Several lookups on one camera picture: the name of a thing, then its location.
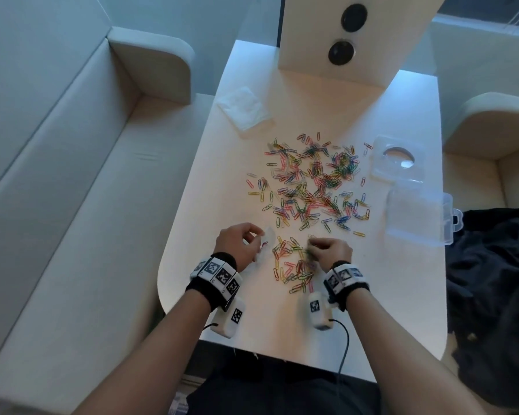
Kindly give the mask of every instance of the white table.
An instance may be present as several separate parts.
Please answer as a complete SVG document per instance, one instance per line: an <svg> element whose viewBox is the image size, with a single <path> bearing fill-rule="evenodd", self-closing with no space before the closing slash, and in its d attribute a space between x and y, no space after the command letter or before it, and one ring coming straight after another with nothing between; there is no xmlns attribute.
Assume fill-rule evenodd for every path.
<svg viewBox="0 0 519 415"><path fill-rule="evenodd" d="M248 138L241 138L214 103L159 266L158 292L163 309L168 312L180 298L190 272L200 258L213 251L219 230L224 227L252 221L272 226L285 239L293 236L302 245L308 233L327 235L321 223L302 232L296 221L291 227L276 229L275 214L261 211L269 203L268 195L260 203L258 196L247 194L251 189L246 184L246 173L252 172L263 175L272 187L282 187L266 167L267 162L277 161L263 154L267 142L278 137L300 151L304 145L296 137L305 132L315 138L319 131L323 142L356 146L362 171L355 182L346 182L339 192L353 191L352 200L365 192L371 205L369 221L349 221L353 230L366 234L365 238L334 225L332 235L353 247L353 263L368 277L374 296L386 310L440 359L447 334L444 248L404 244L384 235L390 184L371 178L370 160L362 157L363 143L372 144L378 134L422 143L426 148L425 183L442 190L436 77L400 71L383 91L280 71L277 55L277 48L272 46L235 42L216 99L248 86L273 114L274 125L251 130ZM361 176L367 177L364 188L360 188ZM274 258L268 257L256 271L243 275L245 282L239 295L247 308L236 336L227 340L207 330L201 339L336 372L344 352L345 332L339 325L325 332L313 329L305 310L306 295L289 294L294 283L275 281L273 266ZM317 291L323 288L318 276L314 285ZM350 331L343 373L374 381L348 315L335 310L333 316Z"/></svg>

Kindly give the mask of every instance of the person's right arm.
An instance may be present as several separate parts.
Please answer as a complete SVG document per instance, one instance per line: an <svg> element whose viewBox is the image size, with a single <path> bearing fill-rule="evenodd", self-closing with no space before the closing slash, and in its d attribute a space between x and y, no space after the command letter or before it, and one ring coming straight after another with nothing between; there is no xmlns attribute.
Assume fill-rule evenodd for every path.
<svg viewBox="0 0 519 415"><path fill-rule="evenodd" d="M342 240L311 238L308 251L329 272L351 262ZM365 350L383 398L394 415L484 415L470 391L411 336L365 288L346 298L346 310Z"/></svg>

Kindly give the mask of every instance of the black circle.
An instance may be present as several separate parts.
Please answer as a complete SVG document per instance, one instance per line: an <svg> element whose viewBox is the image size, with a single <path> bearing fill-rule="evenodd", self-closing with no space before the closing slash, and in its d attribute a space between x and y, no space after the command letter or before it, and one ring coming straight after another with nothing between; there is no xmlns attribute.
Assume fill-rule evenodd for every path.
<svg viewBox="0 0 519 415"><path fill-rule="evenodd" d="M367 21L367 8L363 4L352 4L344 13L340 23L346 32L357 32Z"/></svg>
<svg viewBox="0 0 519 415"><path fill-rule="evenodd" d="M329 61L334 65L347 64L353 58L355 52L350 42L338 41L329 49Z"/></svg>

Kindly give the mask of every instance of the black cable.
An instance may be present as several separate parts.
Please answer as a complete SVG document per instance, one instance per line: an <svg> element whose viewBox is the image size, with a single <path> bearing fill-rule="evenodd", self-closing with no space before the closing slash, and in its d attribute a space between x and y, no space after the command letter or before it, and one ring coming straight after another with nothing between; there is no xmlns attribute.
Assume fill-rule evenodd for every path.
<svg viewBox="0 0 519 415"><path fill-rule="evenodd" d="M338 323L346 331L346 349L344 350L344 355L342 356L340 367L338 367L338 374L336 375L336 398L338 399L340 405L340 372L342 371L342 366L344 365L344 360L346 359L346 354L348 353L348 347L350 346L350 334L348 333L348 329L346 329L346 326L344 326L344 324L341 321L336 319L329 319L329 321Z"/></svg>
<svg viewBox="0 0 519 415"><path fill-rule="evenodd" d="M209 328L211 326L219 326L219 323L210 323L209 325L204 326L204 328L202 330L206 330L207 328Z"/></svg>

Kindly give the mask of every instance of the hand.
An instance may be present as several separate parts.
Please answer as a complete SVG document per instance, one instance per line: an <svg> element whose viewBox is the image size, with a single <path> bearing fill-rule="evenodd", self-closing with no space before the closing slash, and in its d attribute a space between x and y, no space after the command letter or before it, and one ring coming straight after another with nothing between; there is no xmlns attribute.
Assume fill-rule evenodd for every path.
<svg viewBox="0 0 519 415"><path fill-rule="evenodd" d="M308 252L325 272L337 261L352 261L352 248L344 240L311 237L308 243Z"/></svg>
<svg viewBox="0 0 519 415"><path fill-rule="evenodd" d="M242 223L223 229L215 242L214 253L229 253L236 260L236 271L241 272L256 257L256 253L260 251L260 236L265 235L263 230L252 223Z"/></svg>

